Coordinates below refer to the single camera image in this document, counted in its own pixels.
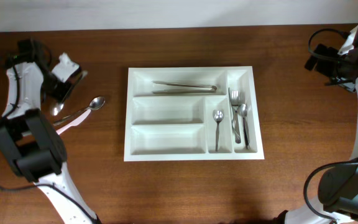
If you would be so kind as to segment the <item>pink plastic knife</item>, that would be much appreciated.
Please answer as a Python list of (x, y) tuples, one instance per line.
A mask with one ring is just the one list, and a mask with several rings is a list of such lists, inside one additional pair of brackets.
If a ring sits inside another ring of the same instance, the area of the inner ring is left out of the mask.
[(81, 124), (89, 116), (90, 113), (91, 113), (91, 110), (86, 110), (79, 117), (77, 117), (76, 119), (74, 119), (70, 123), (66, 124), (62, 128), (58, 129), (57, 134), (61, 135), (61, 133), (65, 132), (67, 129), (69, 129), (69, 128), (73, 127), (73, 126), (78, 126), (79, 124)]

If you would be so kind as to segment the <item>large steel spoon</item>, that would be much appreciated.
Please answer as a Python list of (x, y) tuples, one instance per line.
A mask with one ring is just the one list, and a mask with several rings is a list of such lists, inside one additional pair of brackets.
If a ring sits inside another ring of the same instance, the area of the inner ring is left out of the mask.
[(105, 102), (106, 102), (106, 99), (104, 96), (97, 96), (91, 100), (91, 102), (89, 103), (89, 105), (87, 107), (82, 108), (68, 116), (65, 116), (59, 120), (54, 121), (53, 125), (58, 126), (59, 124), (64, 123), (65, 121), (69, 120), (70, 118), (78, 116), (79, 114), (81, 114), (82, 112), (85, 112), (86, 110), (91, 110), (91, 111), (98, 110), (104, 105)]

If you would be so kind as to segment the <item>steel fork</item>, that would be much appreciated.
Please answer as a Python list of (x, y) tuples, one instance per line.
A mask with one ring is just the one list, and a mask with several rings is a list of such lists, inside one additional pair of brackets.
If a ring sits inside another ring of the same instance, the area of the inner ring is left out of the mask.
[(243, 130), (244, 130), (244, 140), (246, 148), (249, 148), (249, 135), (248, 135), (248, 124), (247, 124), (247, 114), (248, 114), (248, 107), (245, 101), (245, 94), (240, 92), (240, 105), (237, 109), (237, 112), (242, 117), (243, 122)]
[(238, 122), (238, 115), (237, 115), (237, 108), (240, 104), (241, 95), (238, 90), (231, 91), (231, 105), (233, 109), (233, 122), (234, 122), (234, 131), (235, 131), (235, 142), (237, 144), (241, 143), (241, 136), (239, 133), (239, 122)]

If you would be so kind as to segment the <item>small steel teaspoon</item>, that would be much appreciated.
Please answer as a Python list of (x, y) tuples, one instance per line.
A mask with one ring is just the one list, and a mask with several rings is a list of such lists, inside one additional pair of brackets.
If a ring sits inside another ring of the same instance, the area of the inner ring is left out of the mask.
[(247, 105), (245, 103), (241, 104), (238, 106), (237, 108), (237, 113), (242, 117), (242, 122), (243, 122), (243, 130), (244, 130), (244, 139), (245, 139), (245, 144), (246, 144), (246, 148), (249, 147), (249, 138), (248, 138), (248, 134), (247, 134)]

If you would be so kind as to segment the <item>steel kitchen tongs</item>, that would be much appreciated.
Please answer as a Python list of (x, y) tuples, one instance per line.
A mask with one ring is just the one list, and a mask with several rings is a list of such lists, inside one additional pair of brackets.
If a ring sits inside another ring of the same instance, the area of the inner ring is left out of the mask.
[(157, 85), (167, 85), (167, 86), (179, 86), (179, 89), (167, 89), (167, 90), (157, 90), (153, 91), (153, 94), (166, 94), (166, 93), (216, 93), (217, 86), (214, 85), (190, 85), (187, 83), (172, 83), (172, 82), (163, 82), (163, 81), (153, 81)]

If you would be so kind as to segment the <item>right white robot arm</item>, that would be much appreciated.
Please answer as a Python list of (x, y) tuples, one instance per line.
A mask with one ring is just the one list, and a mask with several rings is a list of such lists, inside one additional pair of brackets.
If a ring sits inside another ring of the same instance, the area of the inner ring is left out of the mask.
[[(305, 63), (328, 77), (329, 86), (340, 86), (357, 94), (358, 100), (358, 25), (351, 31), (335, 30), (345, 42), (337, 50), (318, 44), (309, 48)], [(349, 223), (358, 222), (358, 109), (356, 140), (347, 161), (333, 162), (316, 168), (305, 180), (305, 205), (285, 210), (274, 223)]]

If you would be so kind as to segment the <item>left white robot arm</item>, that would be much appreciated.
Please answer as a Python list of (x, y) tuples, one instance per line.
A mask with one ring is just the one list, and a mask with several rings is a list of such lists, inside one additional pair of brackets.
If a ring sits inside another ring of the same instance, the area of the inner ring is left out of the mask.
[(65, 223), (99, 223), (73, 183), (67, 167), (67, 150), (56, 130), (41, 111), (43, 98), (57, 102), (59, 113), (76, 85), (87, 76), (66, 53), (52, 65), (48, 47), (34, 39), (17, 43), (18, 53), (6, 58), (9, 79), (6, 109), (0, 118), (0, 151), (18, 177), (30, 184), (15, 192), (38, 188)]

